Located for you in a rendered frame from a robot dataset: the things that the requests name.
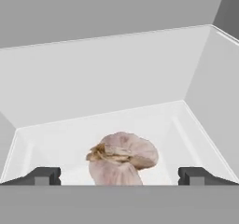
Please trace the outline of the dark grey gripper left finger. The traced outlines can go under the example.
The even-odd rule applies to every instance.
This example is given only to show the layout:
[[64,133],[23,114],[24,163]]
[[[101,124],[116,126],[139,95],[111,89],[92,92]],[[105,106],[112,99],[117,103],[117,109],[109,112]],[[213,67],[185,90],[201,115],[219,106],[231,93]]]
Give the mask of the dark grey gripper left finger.
[[2,183],[2,186],[60,186],[60,167],[36,167],[25,176]]

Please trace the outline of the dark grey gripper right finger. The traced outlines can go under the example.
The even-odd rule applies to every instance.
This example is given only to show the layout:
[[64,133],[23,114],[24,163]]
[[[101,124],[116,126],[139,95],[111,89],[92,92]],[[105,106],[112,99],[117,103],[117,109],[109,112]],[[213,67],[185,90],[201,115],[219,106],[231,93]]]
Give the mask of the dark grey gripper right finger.
[[239,186],[239,183],[214,176],[203,167],[179,167],[178,184],[188,186]]

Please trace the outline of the pale pink garlic bulb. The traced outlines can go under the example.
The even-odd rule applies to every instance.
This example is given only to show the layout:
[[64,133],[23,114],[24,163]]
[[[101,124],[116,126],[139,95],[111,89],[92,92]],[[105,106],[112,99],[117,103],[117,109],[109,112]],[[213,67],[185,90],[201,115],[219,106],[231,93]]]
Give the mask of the pale pink garlic bulb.
[[142,186],[139,172],[157,165],[157,148],[134,133],[105,136],[86,155],[90,176],[97,186]]

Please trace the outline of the white tupperware container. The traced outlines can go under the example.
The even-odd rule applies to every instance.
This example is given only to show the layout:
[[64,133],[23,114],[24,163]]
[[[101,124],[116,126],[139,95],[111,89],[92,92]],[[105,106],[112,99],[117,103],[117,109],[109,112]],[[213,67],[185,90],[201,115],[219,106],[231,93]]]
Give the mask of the white tupperware container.
[[174,185],[181,166],[239,182],[239,42],[204,25],[0,49],[0,115],[13,127],[8,181],[58,166],[65,185],[89,185],[86,156],[111,133],[158,149],[147,185]]

